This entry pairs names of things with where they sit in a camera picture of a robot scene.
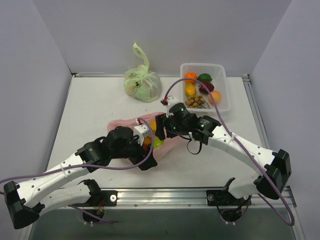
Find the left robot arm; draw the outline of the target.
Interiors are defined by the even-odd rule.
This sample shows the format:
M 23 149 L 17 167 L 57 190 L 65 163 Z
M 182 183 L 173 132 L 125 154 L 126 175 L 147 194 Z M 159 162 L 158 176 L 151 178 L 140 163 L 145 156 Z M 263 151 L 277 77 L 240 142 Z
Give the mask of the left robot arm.
M 2 180 L 3 196 L 13 227 L 22 229 L 41 215 L 72 204 L 97 205 L 102 191 L 94 180 L 84 180 L 74 187 L 64 185 L 98 169 L 110 170 L 113 159 L 129 159 L 131 169 L 143 171 L 157 166 L 153 145 L 144 146 L 146 137 L 154 138 L 150 124 L 143 118 L 133 128 L 118 126 L 106 136 L 86 143 L 62 163 L 40 175 Z

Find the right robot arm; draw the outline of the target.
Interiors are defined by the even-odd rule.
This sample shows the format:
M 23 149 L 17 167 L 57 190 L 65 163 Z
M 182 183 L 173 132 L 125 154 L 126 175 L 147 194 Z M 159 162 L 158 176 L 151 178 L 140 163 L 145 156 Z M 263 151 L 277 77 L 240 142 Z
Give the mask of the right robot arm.
M 255 171 L 253 176 L 230 180 L 221 193 L 222 200 L 228 205 L 255 194 L 278 200 L 291 176 L 288 152 L 266 149 L 228 133 L 218 120 L 207 115 L 198 117 L 189 112 L 182 102 L 167 105 L 164 128 L 168 137 L 189 136 L 200 145 L 224 151 Z

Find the pink plastic bag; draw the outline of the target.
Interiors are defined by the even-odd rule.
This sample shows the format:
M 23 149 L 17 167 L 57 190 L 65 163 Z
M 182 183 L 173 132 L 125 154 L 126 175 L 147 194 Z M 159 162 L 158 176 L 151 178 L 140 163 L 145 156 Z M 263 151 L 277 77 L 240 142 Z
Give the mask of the pink plastic bag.
M 148 113 L 146 115 L 140 116 L 142 119 L 146 120 L 149 124 L 151 121 L 156 121 L 155 117 L 157 115 L 162 114 L 162 112 L 153 112 Z M 112 120 L 107 124 L 107 131 L 110 132 L 114 130 L 118 126 L 129 127 L 133 130 L 133 128 L 137 125 L 136 118 L 131 119 L 117 119 Z M 166 138 L 162 146 L 153 150 L 153 156 L 156 161 L 160 161 L 163 157 L 165 157 L 173 148 L 178 146 L 183 141 L 180 137 L 174 138 Z

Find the green apple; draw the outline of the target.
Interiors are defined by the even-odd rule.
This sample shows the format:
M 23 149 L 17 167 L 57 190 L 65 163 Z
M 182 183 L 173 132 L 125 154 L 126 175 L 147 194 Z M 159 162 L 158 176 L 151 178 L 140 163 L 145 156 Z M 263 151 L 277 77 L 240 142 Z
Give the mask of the green apple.
M 153 142 L 153 148 L 156 149 L 164 144 L 164 140 L 160 140 L 159 138 L 155 138 Z

